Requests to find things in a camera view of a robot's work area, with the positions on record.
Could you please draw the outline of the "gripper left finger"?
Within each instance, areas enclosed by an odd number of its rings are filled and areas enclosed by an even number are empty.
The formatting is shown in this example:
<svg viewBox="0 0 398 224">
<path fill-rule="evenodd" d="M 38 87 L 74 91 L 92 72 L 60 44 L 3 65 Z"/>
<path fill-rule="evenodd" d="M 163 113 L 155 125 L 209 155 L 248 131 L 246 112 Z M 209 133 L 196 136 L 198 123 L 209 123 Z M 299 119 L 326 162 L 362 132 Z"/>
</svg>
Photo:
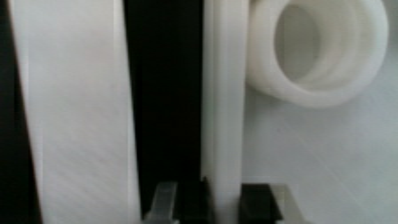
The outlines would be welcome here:
<svg viewBox="0 0 398 224">
<path fill-rule="evenodd" d="M 207 180 L 159 183 L 143 224 L 216 224 Z"/>
</svg>

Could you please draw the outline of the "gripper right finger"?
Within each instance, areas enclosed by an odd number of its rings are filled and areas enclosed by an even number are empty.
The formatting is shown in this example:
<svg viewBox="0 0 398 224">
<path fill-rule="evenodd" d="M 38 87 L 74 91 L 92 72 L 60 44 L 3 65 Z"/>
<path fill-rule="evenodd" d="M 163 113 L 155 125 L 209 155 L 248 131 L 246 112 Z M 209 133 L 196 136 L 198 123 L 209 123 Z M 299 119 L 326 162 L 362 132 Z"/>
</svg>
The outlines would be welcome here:
<svg viewBox="0 0 398 224">
<path fill-rule="evenodd" d="M 239 224 L 312 224 L 285 184 L 244 184 Z"/>
</svg>

